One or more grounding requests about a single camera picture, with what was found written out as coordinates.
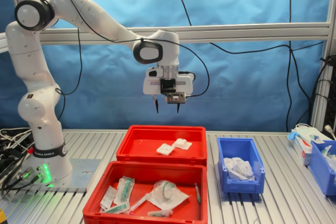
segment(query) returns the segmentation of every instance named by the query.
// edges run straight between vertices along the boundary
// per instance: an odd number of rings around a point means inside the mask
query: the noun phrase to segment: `red plastic bin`
[[[172,145],[178,138],[186,139],[192,145],[188,150],[175,148],[169,156],[156,152],[162,144]],[[206,166],[206,158],[204,127],[133,125],[117,151],[118,161]]]
[[[149,193],[156,182],[163,179],[175,183],[182,192],[190,197],[174,208],[173,215],[169,218],[149,217],[149,211],[160,209],[148,201],[138,207],[134,211],[134,215],[99,212],[99,204],[108,186],[117,188],[122,176],[135,178],[130,198],[131,206],[146,193]],[[197,202],[194,183],[199,186],[201,204]],[[206,185],[206,168],[200,165],[111,162],[83,209],[84,222],[85,224],[206,224],[208,220]]]

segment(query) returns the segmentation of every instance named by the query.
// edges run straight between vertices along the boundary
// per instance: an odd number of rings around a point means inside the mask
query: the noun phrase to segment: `blue backdrop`
[[[14,21],[13,0],[1,0],[0,31]],[[186,26],[180,0],[94,0],[128,27]],[[193,25],[288,22],[289,0],[184,0]],[[329,0],[292,0],[292,22],[324,22]],[[58,22],[57,28],[72,27]],[[319,41],[293,41],[293,49]],[[230,51],[258,50],[287,41],[218,43]],[[207,64],[211,83],[201,97],[190,98],[179,114],[176,106],[142,93],[145,70],[129,48],[122,45],[82,46],[83,74],[78,90],[67,97],[63,128],[125,129],[131,124],[201,125],[208,130],[285,131],[289,98],[286,75],[287,48],[229,55],[210,44],[185,44]],[[43,46],[51,74],[64,92],[76,86],[80,70],[78,46]],[[207,84],[200,61],[180,50],[180,70],[195,72],[194,94]],[[311,94],[319,71],[322,45],[295,51],[301,85]],[[294,66],[290,72],[293,105],[290,126],[307,109]],[[25,122],[17,105],[26,88],[16,77],[9,54],[0,55],[0,127]],[[56,106],[58,115],[62,99]]]

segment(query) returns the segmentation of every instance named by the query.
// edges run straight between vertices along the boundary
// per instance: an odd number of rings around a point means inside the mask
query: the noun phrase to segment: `green led light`
[[[44,172],[46,174],[47,179],[44,181],[44,183],[48,183],[51,181],[51,175],[48,169],[48,166],[46,164],[43,164]]]

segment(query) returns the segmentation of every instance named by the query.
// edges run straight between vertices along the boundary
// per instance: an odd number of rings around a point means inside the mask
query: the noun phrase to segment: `blue storage bin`
[[[262,194],[264,192],[265,168],[256,145],[251,138],[218,137],[218,171],[220,184],[225,193]],[[249,161],[255,174],[255,181],[230,179],[224,165],[224,157],[240,157]]]
[[[330,168],[326,159],[322,156],[321,151],[331,145],[329,152],[336,154],[336,141],[324,141],[324,144],[316,144],[311,141],[312,151],[309,168],[311,173],[321,188],[321,191],[328,196],[336,195],[335,171]]]

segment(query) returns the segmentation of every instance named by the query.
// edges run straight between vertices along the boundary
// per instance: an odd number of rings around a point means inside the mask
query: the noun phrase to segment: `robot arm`
[[[193,91],[191,76],[178,73],[176,33],[159,30],[149,37],[139,36],[116,22],[92,0],[25,0],[18,4],[15,13],[19,25],[27,30],[40,31],[63,19],[84,31],[125,44],[139,63],[157,63],[146,72],[145,94],[164,94],[168,103],[184,103]]]
[[[39,40],[40,32],[53,26],[58,19],[109,41],[125,44],[140,63],[157,63],[146,71],[143,85],[143,92],[151,94],[154,100],[155,95],[163,94],[168,103],[177,103],[179,107],[193,92],[191,74],[178,72],[179,38],[175,33],[159,30],[149,37],[140,37],[116,22],[92,0],[24,0],[16,6],[15,18],[16,22],[6,27],[8,51],[16,74],[28,90],[18,111],[29,123],[35,142],[33,155],[24,160],[22,169],[32,168],[42,173],[42,179],[36,184],[60,180],[72,169],[61,124],[55,116],[55,105],[60,98],[55,89],[59,86],[49,72]]]

